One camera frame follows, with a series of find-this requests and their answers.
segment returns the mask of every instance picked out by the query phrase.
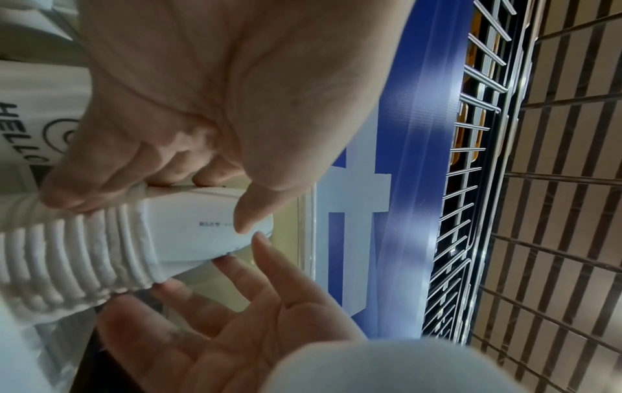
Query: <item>white sleeve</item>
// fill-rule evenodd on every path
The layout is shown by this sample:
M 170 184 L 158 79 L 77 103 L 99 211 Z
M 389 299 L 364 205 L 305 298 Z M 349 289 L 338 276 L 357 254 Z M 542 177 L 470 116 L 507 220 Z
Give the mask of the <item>white sleeve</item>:
M 307 346 L 275 369 L 263 393 L 518 393 L 469 348 L 448 341 L 339 342 Z

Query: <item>fingernail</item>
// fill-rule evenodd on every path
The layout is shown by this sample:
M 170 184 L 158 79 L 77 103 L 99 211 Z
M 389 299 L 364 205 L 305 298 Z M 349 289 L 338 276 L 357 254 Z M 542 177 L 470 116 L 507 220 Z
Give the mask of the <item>fingernail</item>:
M 266 235 L 263 232 L 256 232 L 255 233 L 255 237 L 263 245 L 265 245 L 267 247 L 272 247 L 272 243 L 270 243 L 270 240 L 266 237 Z

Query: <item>palm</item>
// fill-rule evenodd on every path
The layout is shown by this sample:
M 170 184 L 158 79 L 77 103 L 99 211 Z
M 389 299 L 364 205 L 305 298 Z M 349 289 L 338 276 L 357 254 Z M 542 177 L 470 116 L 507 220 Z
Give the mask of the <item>palm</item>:
M 104 344 L 147 393 L 256 392 L 306 344 L 365 339 L 326 293 L 257 237 L 253 254 L 270 281 L 234 258 L 216 264 L 251 301 L 241 313 L 175 280 L 154 289 L 199 334 L 179 331 L 129 296 L 100 314 Z
M 93 98 L 43 188 L 88 210 L 151 176 L 245 172 L 245 231 L 319 179 L 378 98 L 412 0 L 83 1 Z

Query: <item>metal grid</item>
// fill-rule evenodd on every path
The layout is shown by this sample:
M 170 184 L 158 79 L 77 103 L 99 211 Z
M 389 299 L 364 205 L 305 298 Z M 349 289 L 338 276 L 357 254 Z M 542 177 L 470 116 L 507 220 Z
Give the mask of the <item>metal grid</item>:
M 423 335 L 461 340 L 473 261 L 479 259 L 472 253 L 490 192 L 482 185 L 493 174 L 525 54 L 524 21 L 533 1 L 518 3 L 474 1 Z

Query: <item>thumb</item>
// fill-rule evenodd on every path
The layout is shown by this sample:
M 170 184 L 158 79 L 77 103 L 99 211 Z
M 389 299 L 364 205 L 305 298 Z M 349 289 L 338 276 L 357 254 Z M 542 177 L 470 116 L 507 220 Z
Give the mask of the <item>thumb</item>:
M 238 233 L 247 233 L 254 224 L 268 217 L 292 199 L 303 194 L 309 187 L 274 191 L 252 182 L 238 201 L 233 212 L 233 226 Z

